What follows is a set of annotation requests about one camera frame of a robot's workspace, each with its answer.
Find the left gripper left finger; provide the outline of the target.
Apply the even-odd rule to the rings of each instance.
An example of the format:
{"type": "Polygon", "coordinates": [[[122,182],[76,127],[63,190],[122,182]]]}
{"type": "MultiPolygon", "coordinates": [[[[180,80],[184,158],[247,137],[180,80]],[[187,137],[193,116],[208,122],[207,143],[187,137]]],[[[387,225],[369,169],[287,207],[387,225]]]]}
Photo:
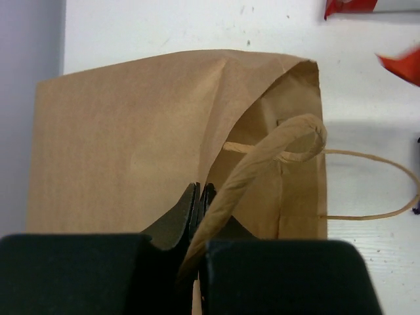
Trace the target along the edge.
{"type": "Polygon", "coordinates": [[[190,314],[175,291],[200,186],[142,232],[1,238],[2,314],[190,314]]]}

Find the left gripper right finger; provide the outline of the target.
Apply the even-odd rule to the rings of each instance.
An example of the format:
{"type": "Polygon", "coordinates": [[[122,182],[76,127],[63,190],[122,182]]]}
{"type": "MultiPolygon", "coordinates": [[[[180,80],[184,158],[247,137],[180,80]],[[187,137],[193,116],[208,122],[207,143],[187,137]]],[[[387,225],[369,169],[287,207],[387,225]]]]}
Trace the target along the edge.
{"type": "Polygon", "coordinates": [[[230,217],[206,243],[204,314],[380,314],[366,264],[337,240],[260,240],[230,217]]]}

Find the brown paper bag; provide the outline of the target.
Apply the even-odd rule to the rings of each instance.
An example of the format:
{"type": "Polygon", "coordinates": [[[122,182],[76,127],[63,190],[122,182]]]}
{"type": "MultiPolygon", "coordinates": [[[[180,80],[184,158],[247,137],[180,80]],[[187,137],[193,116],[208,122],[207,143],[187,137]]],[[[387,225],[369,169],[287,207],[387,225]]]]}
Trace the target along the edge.
{"type": "Polygon", "coordinates": [[[328,240],[318,65],[265,52],[165,54],[37,86],[25,234],[142,232],[200,186],[175,291],[200,302],[206,243],[328,240]]]}

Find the cream snack packet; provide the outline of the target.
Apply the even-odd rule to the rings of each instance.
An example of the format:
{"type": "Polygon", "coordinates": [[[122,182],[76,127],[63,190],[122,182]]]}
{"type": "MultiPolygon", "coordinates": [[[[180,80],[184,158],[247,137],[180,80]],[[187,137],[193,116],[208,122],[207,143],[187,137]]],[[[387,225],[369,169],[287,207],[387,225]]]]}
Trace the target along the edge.
{"type": "Polygon", "coordinates": [[[381,55],[377,55],[377,58],[384,69],[412,85],[419,86],[419,45],[395,58],[381,55]]]}

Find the red snack packet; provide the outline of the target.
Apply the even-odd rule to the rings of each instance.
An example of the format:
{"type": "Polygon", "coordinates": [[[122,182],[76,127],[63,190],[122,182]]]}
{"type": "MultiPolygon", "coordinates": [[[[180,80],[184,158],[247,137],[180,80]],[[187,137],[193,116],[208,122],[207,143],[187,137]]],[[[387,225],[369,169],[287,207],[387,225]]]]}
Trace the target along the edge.
{"type": "Polygon", "coordinates": [[[324,20],[334,14],[419,12],[418,0],[328,0],[324,20]]]}

